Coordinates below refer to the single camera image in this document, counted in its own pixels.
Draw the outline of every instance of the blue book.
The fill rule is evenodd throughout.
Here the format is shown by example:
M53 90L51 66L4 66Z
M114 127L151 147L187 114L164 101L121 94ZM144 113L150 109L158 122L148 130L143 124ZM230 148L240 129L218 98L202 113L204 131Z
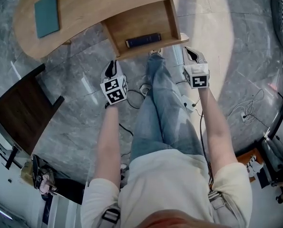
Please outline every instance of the blue book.
M150 44L153 42L161 41L161 34L154 33L150 35L140 36L132 39L126 40L126 44L128 48L134 48L146 44Z
M40 0L35 3L38 38L60 30L57 0Z

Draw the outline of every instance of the plug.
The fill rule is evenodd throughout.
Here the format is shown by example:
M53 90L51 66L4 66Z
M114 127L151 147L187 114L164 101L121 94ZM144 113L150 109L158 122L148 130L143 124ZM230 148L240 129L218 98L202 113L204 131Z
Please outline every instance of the plug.
M245 123L246 122L245 112L241 112L241 117L242 117L243 123Z
M181 100L187 110L189 110L190 112L193 112L195 110L195 102L188 98L186 95L181 96Z

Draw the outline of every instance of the bag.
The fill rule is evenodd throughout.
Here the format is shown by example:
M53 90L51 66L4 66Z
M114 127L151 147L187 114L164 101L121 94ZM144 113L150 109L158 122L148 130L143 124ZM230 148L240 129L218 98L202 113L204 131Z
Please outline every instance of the bag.
M232 228L245 228L244 218L232 199L220 192L210 192L209 201L213 207L213 220L215 224L220 224ZM119 228L120 208L115 203L94 220L92 228Z

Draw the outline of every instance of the blue jeans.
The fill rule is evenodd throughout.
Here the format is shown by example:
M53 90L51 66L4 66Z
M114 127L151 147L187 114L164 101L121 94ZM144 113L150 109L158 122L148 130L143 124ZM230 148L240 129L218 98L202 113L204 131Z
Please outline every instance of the blue jeans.
M132 141L131 161L166 149L204 155L181 94L166 68L166 60L153 54L147 62L152 89L142 103Z

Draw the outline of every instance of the wall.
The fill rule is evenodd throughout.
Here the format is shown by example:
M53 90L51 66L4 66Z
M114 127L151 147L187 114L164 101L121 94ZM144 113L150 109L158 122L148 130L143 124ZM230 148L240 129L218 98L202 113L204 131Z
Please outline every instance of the wall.
M20 180L20 169L16 165L7 170L5 164L0 157L0 204L26 220L29 227L36 228L45 202L38 190Z
M267 186L261 189L258 180L251 183L253 208L249 228L283 228L283 203L275 197L281 194L280 188Z

